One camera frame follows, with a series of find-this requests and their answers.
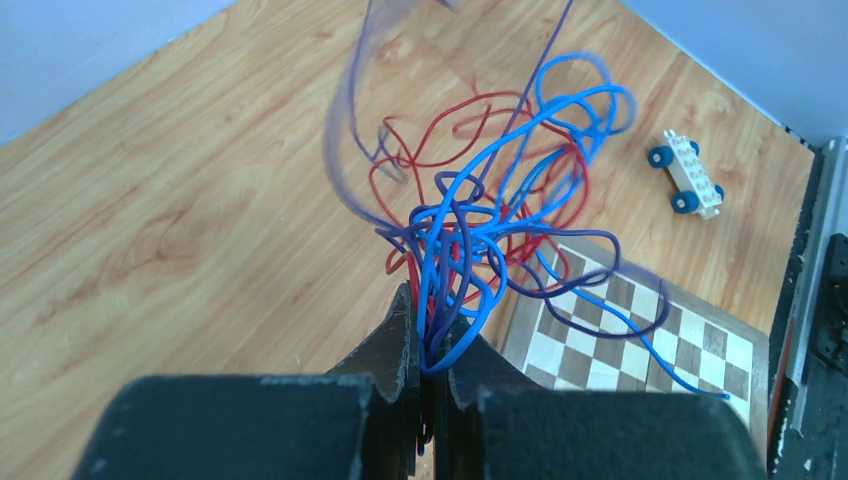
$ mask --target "tangled wire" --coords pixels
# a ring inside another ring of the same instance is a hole
[[[408,13],[413,3],[412,0],[387,2],[372,10],[369,2],[353,60],[329,110],[324,132],[324,159],[328,178],[342,202],[353,213],[372,223],[375,231],[394,247],[386,259],[386,272],[395,272],[404,265],[407,267],[417,309],[416,329],[422,346],[422,373],[436,374],[450,368],[480,332],[507,289],[512,289],[521,295],[542,299],[554,318],[589,335],[600,338],[640,337],[660,366],[675,380],[691,391],[703,393],[679,379],[646,338],[665,322],[670,312],[664,282],[640,267],[623,262],[620,245],[613,234],[602,230],[570,229],[588,201],[591,191],[589,170],[593,160],[609,137],[630,127],[636,112],[632,94],[612,82],[609,71],[597,56],[576,52],[546,60],[572,1],[563,11],[523,93],[479,93],[475,87],[474,96],[438,114],[414,148],[410,148],[410,143],[398,133],[397,117],[387,116],[377,131],[377,147],[371,152],[359,135],[356,122],[357,81],[362,64],[373,56],[382,33]],[[601,84],[574,94],[547,98],[543,84],[548,71],[554,66],[577,61],[589,62],[600,74]],[[531,91],[534,101],[529,98]],[[605,112],[598,113],[590,104],[589,100],[595,96],[607,100]],[[493,107],[496,99],[509,98],[517,99],[517,107]],[[621,125],[616,126],[622,110],[619,102],[622,101],[626,116]],[[584,113],[588,120],[586,125],[579,126],[557,116],[569,107],[577,107]],[[461,112],[479,112],[481,109],[483,113],[453,121],[450,130],[455,139],[462,139],[469,130],[473,131],[468,142],[455,155],[443,160],[422,158],[424,146],[441,123]],[[506,114],[510,114],[509,121],[499,138],[484,146],[461,168],[445,168],[472,151],[480,143],[487,125]],[[346,121],[358,148],[371,163],[369,182],[382,213],[373,212],[357,201],[342,174],[340,140]],[[552,133],[556,140],[551,145],[528,151],[531,138],[540,130]],[[390,141],[399,145],[395,153],[389,152]],[[499,153],[513,142],[517,145],[515,155],[487,187],[486,179]],[[425,199],[422,180],[425,169],[439,169],[433,178],[442,198],[436,203],[428,203]],[[378,172],[398,182],[408,181],[410,177],[414,180],[419,205],[409,213],[406,223],[383,199],[376,181]],[[518,187],[509,193],[508,188],[513,184]],[[463,189],[468,193],[460,195]],[[605,239],[614,252],[613,264],[570,278],[568,262],[552,236]],[[563,265],[562,274],[557,273],[539,251],[544,244],[550,245],[558,255],[557,260]],[[520,268],[518,275],[510,275],[512,267]],[[545,284],[541,278],[543,272],[554,281]],[[656,320],[644,329],[640,330],[620,312],[581,291],[581,288],[600,285],[612,275],[623,272],[658,285],[662,308]],[[530,281],[535,288],[527,287]],[[631,331],[606,333],[563,317],[550,299],[567,292],[574,292],[613,312]],[[472,306],[474,302],[477,302],[476,307]],[[440,357],[444,338],[460,315],[470,319],[471,326]]]

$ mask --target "wooden floor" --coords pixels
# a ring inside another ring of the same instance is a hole
[[[369,135],[380,115],[423,124],[472,78],[520,89],[562,8],[429,3],[370,71]],[[0,478],[66,477],[134,377],[319,372],[381,320],[404,276],[385,275],[388,245],[341,206],[320,148],[363,4],[242,0],[0,150]],[[597,159],[580,226],[767,331],[811,154],[614,0],[576,2],[555,50],[578,48],[641,108]],[[551,88],[589,81],[575,72]],[[718,218],[672,214],[645,161],[666,128],[700,142]]]

